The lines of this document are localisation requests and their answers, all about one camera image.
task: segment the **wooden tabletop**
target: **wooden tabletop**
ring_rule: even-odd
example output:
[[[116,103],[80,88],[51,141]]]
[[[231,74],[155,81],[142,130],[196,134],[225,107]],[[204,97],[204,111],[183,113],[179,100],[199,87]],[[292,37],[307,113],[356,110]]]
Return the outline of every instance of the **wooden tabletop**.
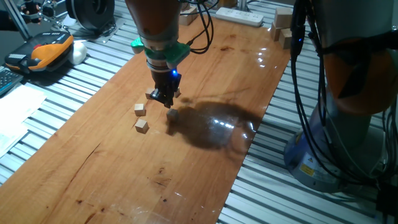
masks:
[[[214,23],[211,49],[178,66],[177,123],[145,98],[154,82],[136,55],[0,187],[0,223],[217,221],[290,56],[266,28]],[[179,41],[202,29],[196,19]]]

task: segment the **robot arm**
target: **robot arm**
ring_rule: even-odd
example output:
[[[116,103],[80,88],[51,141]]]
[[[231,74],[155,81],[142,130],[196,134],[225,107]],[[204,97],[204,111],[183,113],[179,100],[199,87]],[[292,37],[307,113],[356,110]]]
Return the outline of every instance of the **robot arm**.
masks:
[[[140,36],[132,43],[133,51],[145,52],[155,81],[151,97],[170,108],[181,79],[177,65],[190,53],[188,45],[177,42],[182,3],[177,0],[126,0],[126,4]]]

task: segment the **sticker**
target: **sticker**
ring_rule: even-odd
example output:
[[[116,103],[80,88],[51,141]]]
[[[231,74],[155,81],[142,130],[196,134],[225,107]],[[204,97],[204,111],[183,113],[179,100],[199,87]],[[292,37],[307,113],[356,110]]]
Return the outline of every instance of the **sticker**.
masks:
[[[310,154],[306,152],[303,158],[303,162],[300,166],[300,170],[312,177],[317,164],[318,162],[315,160],[315,158],[313,158],[312,156],[310,156]]]
[[[340,171],[328,162],[323,162],[323,165],[336,175],[340,174]],[[305,153],[300,170],[314,179],[334,184],[337,179],[330,175],[322,166],[318,163],[317,159],[311,156],[309,153]]]

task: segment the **metal bracket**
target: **metal bracket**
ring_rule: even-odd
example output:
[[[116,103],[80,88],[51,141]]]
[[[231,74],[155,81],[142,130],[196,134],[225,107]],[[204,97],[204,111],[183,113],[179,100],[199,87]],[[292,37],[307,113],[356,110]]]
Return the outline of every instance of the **metal bracket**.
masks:
[[[24,38],[25,41],[28,41],[32,38],[32,35],[27,28],[25,20],[22,18],[21,14],[19,13],[19,9],[15,5],[13,0],[0,0],[4,7],[6,8],[7,12],[9,13],[12,21],[15,23],[15,26],[18,28],[21,36]]]

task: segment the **yellow warning label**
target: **yellow warning label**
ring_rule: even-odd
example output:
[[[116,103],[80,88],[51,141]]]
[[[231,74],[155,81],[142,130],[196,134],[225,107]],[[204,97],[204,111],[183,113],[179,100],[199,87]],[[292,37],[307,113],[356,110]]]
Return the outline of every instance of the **yellow warning label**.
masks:
[[[312,177],[314,169],[311,169],[309,166],[302,164],[300,167],[300,170],[303,171],[304,173],[310,175]]]

